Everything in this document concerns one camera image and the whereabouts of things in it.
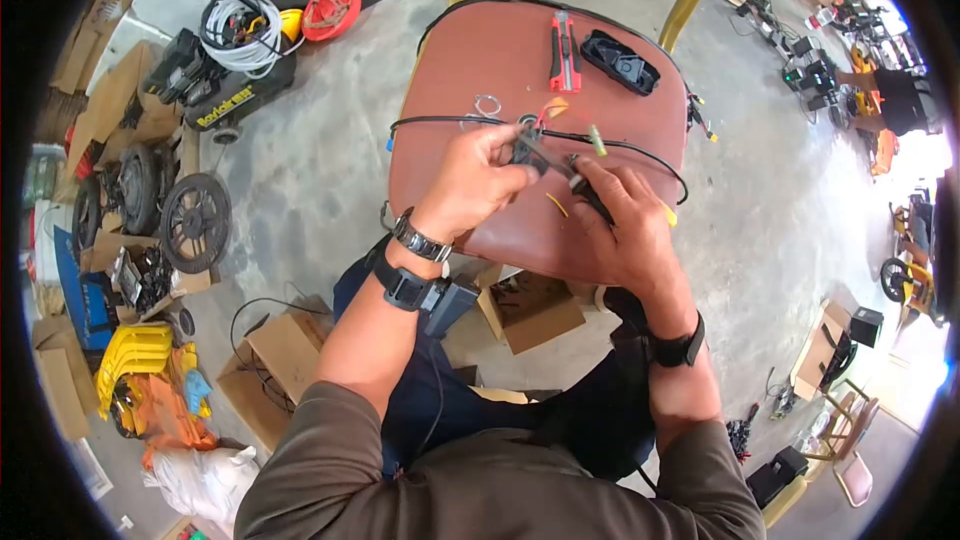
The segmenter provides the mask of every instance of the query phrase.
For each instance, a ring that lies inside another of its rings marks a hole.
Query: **box of components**
[[[477,276],[477,306],[498,341],[521,354],[586,323],[579,301],[562,280],[532,271],[500,279],[502,265]]]
[[[328,330],[305,312],[285,312],[238,341],[217,376],[223,396],[271,453],[314,382]]]
[[[213,286],[210,271],[184,273],[169,263],[160,266],[158,242],[155,237],[100,230],[93,246],[79,254],[80,273],[105,272],[114,293],[123,297],[124,305],[117,306],[120,323],[146,321],[177,298]]]

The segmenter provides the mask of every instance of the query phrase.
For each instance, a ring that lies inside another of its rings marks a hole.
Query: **yellow connector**
[[[673,211],[670,207],[666,206],[666,203],[663,204],[663,209],[666,210],[666,221],[670,224],[670,227],[677,227],[677,213]]]

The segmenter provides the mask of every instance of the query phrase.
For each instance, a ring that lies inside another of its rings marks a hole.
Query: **wristwatch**
[[[430,239],[421,234],[410,225],[410,214],[414,208],[410,207],[403,211],[403,214],[393,224],[393,237],[401,246],[414,253],[417,257],[422,257],[427,261],[442,263],[450,257],[450,250],[453,244],[444,244],[437,240]]]
[[[649,356],[662,367],[693,366],[704,343],[704,318],[697,311],[697,330],[693,335],[683,335],[672,340],[656,337],[649,331],[644,334]]]
[[[413,207],[404,210],[396,220],[393,237],[417,257],[434,263],[445,261],[450,256],[452,244],[443,244],[415,230],[410,225],[410,214],[413,211]],[[383,299],[403,311],[429,310],[440,296],[437,280],[425,280],[403,267],[393,267],[387,262],[386,250],[376,256],[373,275],[383,285]]]

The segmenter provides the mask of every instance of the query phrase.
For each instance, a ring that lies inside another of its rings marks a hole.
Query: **brown chair seat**
[[[687,144],[688,102],[676,66],[656,45],[572,14],[578,42],[591,30],[603,30],[653,65],[659,82],[649,96],[638,96],[583,61],[580,92],[551,92],[547,79],[553,13],[547,6],[519,2],[477,2],[450,12],[424,43],[400,116],[462,116],[474,112],[477,95],[493,95],[501,104],[497,117],[516,122],[563,96],[571,110],[552,121],[551,129],[586,133],[586,126],[593,123],[605,140],[626,141],[654,152],[679,172]],[[394,213],[420,202],[438,172],[447,143],[459,133],[457,123],[446,122],[397,128],[389,187]],[[545,138],[544,144],[558,153],[593,153],[589,144],[573,140]],[[611,147],[608,153],[599,160],[603,167],[627,166],[645,175],[660,199],[673,207],[681,188],[666,168],[627,148]],[[506,209],[458,238],[456,249],[559,279],[613,284],[600,270],[579,222],[564,218],[547,193],[570,210],[573,196],[566,180],[550,171]],[[682,220],[683,209],[675,210]]]

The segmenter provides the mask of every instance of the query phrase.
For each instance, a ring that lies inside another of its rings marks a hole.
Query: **hand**
[[[627,167],[607,171],[587,158],[576,163],[613,217],[611,229],[589,204],[572,208],[606,275],[640,299],[658,338],[693,334],[697,309],[673,252],[664,203],[642,175]]]
[[[630,168],[606,170],[587,158],[576,164],[615,225],[611,229],[600,213],[584,202],[573,205],[573,214],[607,274],[643,301],[654,292],[658,278],[680,267],[670,243],[664,203],[646,178]]]
[[[520,130],[519,125],[497,125],[453,138],[437,179],[410,217],[414,229],[450,244],[536,183],[540,175],[534,167],[507,164]]]

